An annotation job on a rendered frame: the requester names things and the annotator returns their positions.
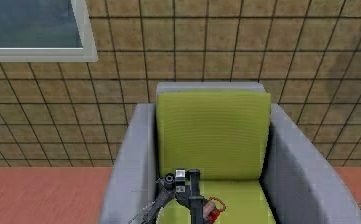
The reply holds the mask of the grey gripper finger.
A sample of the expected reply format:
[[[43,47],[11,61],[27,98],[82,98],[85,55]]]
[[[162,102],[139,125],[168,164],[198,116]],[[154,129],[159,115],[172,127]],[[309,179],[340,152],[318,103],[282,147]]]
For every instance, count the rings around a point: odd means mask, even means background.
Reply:
[[[155,224],[156,221],[156,207],[152,202],[137,212],[129,221],[128,224]]]
[[[164,208],[171,200],[171,196],[158,197],[150,206],[148,212],[143,216],[142,224],[154,224],[160,210]]]

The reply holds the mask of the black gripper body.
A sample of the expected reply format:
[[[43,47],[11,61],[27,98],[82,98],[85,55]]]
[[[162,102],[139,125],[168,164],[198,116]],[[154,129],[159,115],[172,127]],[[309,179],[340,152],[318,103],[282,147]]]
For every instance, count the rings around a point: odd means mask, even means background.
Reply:
[[[163,178],[157,181],[159,194],[159,202],[168,202],[175,197],[175,175],[172,173],[166,174]]]

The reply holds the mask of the white framed window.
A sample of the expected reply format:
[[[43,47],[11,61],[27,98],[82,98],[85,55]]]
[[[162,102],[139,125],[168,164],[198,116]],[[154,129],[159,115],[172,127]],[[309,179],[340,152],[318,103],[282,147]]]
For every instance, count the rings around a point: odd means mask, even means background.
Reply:
[[[96,62],[86,0],[0,0],[0,62]]]

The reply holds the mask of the red and black radio box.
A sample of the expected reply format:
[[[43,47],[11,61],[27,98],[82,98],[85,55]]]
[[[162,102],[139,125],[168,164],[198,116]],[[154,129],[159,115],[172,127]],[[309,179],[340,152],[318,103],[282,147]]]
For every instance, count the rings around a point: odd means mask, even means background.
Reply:
[[[204,224],[214,224],[218,217],[226,211],[226,204],[218,197],[209,197],[203,205]]]

